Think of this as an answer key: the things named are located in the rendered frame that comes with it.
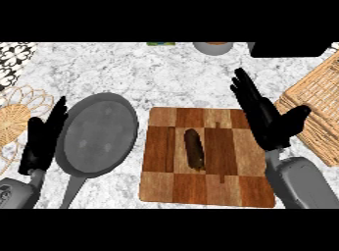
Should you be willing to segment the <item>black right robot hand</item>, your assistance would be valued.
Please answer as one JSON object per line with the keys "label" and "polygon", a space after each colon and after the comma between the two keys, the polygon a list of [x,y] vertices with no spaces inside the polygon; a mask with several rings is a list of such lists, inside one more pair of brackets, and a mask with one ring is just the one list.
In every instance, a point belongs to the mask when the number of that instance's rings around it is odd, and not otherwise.
{"label": "black right robot hand", "polygon": [[305,129],[305,119],[310,113],[308,105],[293,108],[284,115],[257,91],[242,68],[235,69],[231,91],[242,108],[248,127],[257,145],[265,151],[291,146],[290,138]]}

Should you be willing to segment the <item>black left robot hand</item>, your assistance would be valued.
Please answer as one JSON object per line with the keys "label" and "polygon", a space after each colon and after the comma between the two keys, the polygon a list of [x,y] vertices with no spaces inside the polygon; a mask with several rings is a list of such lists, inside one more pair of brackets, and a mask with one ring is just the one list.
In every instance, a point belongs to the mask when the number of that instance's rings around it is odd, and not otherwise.
{"label": "black left robot hand", "polygon": [[22,153],[18,173],[24,176],[31,170],[46,171],[53,159],[58,136],[68,118],[65,97],[61,97],[46,122],[38,117],[28,120],[28,142]]}

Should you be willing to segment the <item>wicker basket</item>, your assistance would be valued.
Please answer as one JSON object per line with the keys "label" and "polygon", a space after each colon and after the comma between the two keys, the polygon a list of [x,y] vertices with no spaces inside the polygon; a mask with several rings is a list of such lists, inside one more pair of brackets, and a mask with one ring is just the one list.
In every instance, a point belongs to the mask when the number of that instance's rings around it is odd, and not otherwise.
{"label": "wicker basket", "polygon": [[300,105],[310,113],[297,135],[328,167],[339,166],[339,50],[284,91],[275,101],[281,114]]}

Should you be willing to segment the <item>brown sweet potato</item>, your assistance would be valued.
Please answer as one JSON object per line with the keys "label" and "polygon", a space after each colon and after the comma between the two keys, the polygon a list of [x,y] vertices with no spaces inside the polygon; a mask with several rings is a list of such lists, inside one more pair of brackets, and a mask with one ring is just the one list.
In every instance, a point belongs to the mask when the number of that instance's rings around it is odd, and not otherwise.
{"label": "brown sweet potato", "polygon": [[188,167],[201,171],[204,169],[204,150],[198,132],[191,128],[183,134]]}

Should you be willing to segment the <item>checkered wooden cutting board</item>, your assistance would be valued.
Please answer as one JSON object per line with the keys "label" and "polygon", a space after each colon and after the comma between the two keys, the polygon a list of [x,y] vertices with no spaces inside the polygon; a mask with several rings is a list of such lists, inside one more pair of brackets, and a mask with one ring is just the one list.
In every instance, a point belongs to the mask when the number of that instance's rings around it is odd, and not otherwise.
{"label": "checkered wooden cutting board", "polygon": [[[183,134],[198,132],[204,169],[188,167]],[[139,199],[271,208],[265,152],[238,109],[155,107],[149,111]]]}

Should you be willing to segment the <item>woven round placemat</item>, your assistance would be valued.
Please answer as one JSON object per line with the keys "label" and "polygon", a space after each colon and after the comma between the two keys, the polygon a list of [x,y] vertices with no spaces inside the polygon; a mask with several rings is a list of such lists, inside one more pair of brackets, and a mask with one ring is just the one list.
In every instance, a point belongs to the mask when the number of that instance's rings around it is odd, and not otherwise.
{"label": "woven round placemat", "polygon": [[0,92],[0,175],[21,161],[28,119],[38,117],[44,121],[53,104],[53,96],[28,85],[10,86]]}

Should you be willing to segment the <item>grey frying pan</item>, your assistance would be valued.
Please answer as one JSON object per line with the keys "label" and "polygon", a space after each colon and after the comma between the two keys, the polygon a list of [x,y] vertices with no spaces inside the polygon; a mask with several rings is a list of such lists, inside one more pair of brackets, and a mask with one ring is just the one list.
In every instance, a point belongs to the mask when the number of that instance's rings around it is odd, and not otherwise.
{"label": "grey frying pan", "polygon": [[84,98],[68,110],[55,161],[70,175],[59,208],[67,209],[89,178],[124,161],[138,138],[139,121],[129,101],[114,93]]}

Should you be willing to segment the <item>black appliance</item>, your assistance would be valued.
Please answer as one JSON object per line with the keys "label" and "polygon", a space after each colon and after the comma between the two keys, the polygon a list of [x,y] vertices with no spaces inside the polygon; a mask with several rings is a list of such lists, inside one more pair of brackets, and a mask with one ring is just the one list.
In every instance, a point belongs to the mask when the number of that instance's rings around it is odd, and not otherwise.
{"label": "black appliance", "polygon": [[330,47],[330,42],[248,42],[253,58],[318,57]]}

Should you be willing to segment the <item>grey round pot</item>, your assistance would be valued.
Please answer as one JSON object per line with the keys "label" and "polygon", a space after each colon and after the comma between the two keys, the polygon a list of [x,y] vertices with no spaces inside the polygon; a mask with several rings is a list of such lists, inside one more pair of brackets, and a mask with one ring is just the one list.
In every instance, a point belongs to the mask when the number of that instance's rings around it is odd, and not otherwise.
{"label": "grey round pot", "polygon": [[220,44],[210,44],[207,42],[194,42],[192,45],[203,54],[210,56],[220,56],[226,54],[234,48],[234,44],[231,42]]}

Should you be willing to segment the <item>black and white patterned cloth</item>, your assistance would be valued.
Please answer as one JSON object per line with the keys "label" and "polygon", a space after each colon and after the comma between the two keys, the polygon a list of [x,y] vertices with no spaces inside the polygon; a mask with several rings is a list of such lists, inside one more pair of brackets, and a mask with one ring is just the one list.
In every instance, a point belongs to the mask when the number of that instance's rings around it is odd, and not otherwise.
{"label": "black and white patterned cloth", "polygon": [[0,42],[0,92],[15,85],[36,46],[36,42]]}

